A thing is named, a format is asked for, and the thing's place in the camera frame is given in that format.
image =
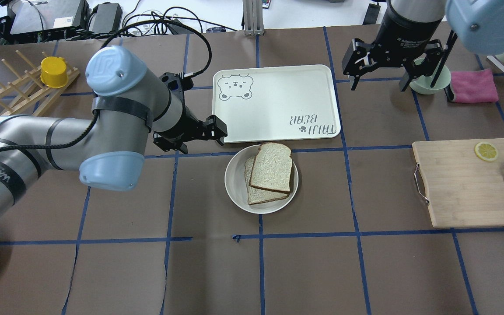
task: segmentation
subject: white sticker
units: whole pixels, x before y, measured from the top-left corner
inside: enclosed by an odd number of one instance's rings
[[[66,16],[54,20],[54,28],[68,28],[74,24],[74,17]]]

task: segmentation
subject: bread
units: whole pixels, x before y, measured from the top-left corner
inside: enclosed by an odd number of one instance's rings
[[[250,186],[274,192],[291,191],[291,150],[281,143],[268,142],[260,146],[250,175]]]
[[[244,180],[246,180],[246,189],[248,190],[248,204],[257,205],[258,203],[276,201],[286,199],[288,193],[266,191],[254,187],[250,187],[250,175],[252,175],[252,167],[254,167],[254,156],[246,160],[244,163]]]

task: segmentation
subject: folded cloth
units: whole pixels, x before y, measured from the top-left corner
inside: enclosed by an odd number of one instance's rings
[[[444,88],[450,102],[497,102],[497,88],[491,69],[453,71],[450,85]]]

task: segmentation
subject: lemon half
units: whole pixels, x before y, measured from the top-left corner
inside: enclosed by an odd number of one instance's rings
[[[476,144],[474,152],[478,158],[488,162],[493,162],[499,155],[497,148],[489,142],[480,142]]]

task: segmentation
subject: cutting board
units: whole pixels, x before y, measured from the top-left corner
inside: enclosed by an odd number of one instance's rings
[[[476,156],[480,141],[498,149],[496,161]],[[413,153],[433,227],[504,226],[504,138],[414,142]]]

